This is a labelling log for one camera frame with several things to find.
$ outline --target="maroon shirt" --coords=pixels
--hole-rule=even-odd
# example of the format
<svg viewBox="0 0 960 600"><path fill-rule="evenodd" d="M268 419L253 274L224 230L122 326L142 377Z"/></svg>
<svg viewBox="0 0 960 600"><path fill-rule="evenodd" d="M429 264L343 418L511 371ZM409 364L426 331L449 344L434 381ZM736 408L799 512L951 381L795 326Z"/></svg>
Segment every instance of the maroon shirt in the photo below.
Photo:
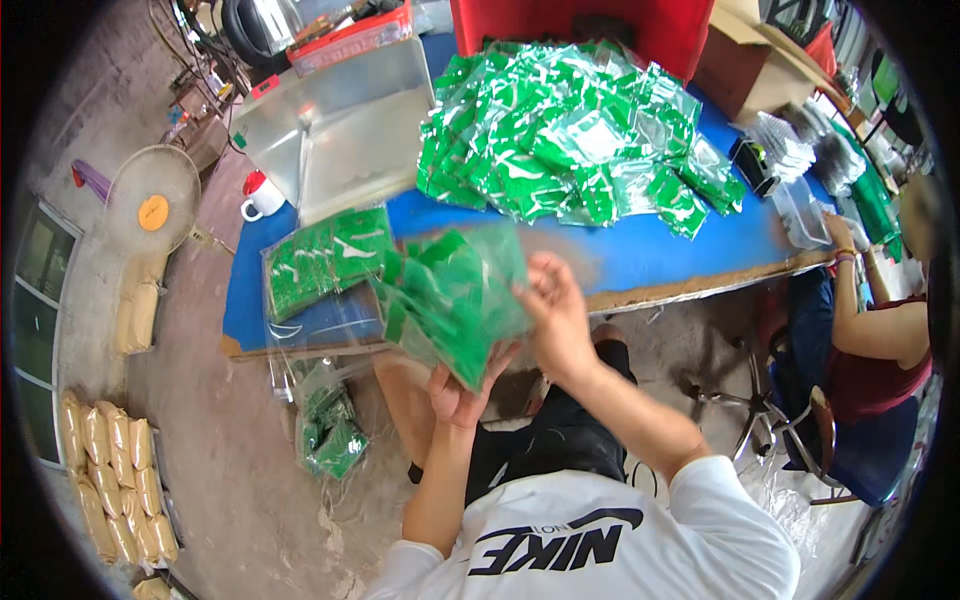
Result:
<svg viewBox="0 0 960 600"><path fill-rule="evenodd" d="M884 302L876 308L896 308L923 298ZM915 367L904 370L896 360L854 356L834 348L828 359L827 398L833 416L853 423L860 417L878 415L910 397L930 376L933 357L928 350Z"/></svg>

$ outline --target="hand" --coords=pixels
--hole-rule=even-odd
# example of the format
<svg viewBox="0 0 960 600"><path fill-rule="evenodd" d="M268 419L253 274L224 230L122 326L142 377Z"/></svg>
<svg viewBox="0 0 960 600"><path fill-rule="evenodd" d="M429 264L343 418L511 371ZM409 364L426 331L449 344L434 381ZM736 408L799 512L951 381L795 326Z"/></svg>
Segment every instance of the hand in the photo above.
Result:
<svg viewBox="0 0 960 600"><path fill-rule="evenodd" d="M530 289L514 294L535 323L537 364L545 377L569 389L599 363L584 294L569 265L552 252L536 252L527 269Z"/></svg>
<svg viewBox="0 0 960 600"><path fill-rule="evenodd" d="M847 227L847 222L843 220L843 217L824 212L824 225L827 226L827 231L833 238L834 246L837 248L854 248L853 234L850 233L850 228Z"/></svg>
<svg viewBox="0 0 960 600"><path fill-rule="evenodd" d="M499 342L493 345L491 359L487 365L487 376L484 377L483 390L479 395L464 388L450 373L447 365L437 365L436 369L430 373L430 379L426 382L426 391L430 394L433 412L437 414L437 424L445 424L458 431L473 431L480 420L480 415L483 414L483 409L487 407L493 382L520 351L520 344L514 342L502 356L497 358L500 346Z"/></svg>

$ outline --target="blue table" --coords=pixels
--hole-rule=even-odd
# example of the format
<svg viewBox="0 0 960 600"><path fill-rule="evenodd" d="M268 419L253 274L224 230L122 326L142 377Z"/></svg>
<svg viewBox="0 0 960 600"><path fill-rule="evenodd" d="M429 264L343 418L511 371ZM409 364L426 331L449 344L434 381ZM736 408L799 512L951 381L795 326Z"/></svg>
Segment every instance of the blue table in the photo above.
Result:
<svg viewBox="0 0 960 600"><path fill-rule="evenodd" d="M425 36L423 45L430 74L443 72L456 51L453 36ZM699 130L722 151L737 137L726 116L695 85L689 91L703 103ZM806 175L813 195L833 204L824 186ZM687 300L750 285L825 262L824 252L802 252L786 242L780 217L771 202L754 193L744 199L743 212L721 217L711 211L691 242L674 236L656 215L636 215L612 228L560 226L537 221L532 229L575 249L579 258L595 265L586 283L592 312L632 310L675 300ZM387 203L390 224L398 240L453 226L470 226L503 219L493 211L438 204L418 190L410 190ZM223 350L230 356L256 355L265 347L262 267L260 251L276 243L297 224L296 210L286 204L278 213L246 223L240 233L230 273L224 314ZM321 300L290 325L284 344L312 348L338 348L347 342L366 343L382 331L372 295L354 291L343 298ZM301 330L320 330L310 339Z"/></svg>

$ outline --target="white t-shirt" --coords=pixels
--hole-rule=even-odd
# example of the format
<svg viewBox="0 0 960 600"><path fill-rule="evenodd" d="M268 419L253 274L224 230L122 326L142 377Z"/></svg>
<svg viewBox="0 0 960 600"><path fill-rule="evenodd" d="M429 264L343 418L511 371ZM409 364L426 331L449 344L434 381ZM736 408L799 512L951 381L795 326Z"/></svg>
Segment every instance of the white t-shirt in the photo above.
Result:
<svg viewBox="0 0 960 600"><path fill-rule="evenodd" d="M670 510L565 470L506 483L464 512L450 558L399 541L364 598L790 598L800 558L730 460L682 468Z"/></svg>

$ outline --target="white mug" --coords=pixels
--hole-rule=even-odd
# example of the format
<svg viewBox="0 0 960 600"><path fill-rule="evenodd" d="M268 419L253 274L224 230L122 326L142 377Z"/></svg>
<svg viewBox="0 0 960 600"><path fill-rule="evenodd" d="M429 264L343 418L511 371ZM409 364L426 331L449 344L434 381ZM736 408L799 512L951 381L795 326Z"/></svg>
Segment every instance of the white mug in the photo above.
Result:
<svg viewBox="0 0 960 600"><path fill-rule="evenodd" d="M240 204L240 214L248 223L257 221L261 217L269 217L287 202L280 190L261 171L253 171L247 176L243 184L243 192L247 195L247 200ZM251 205L256 210L254 215L248 211Z"/></svg>

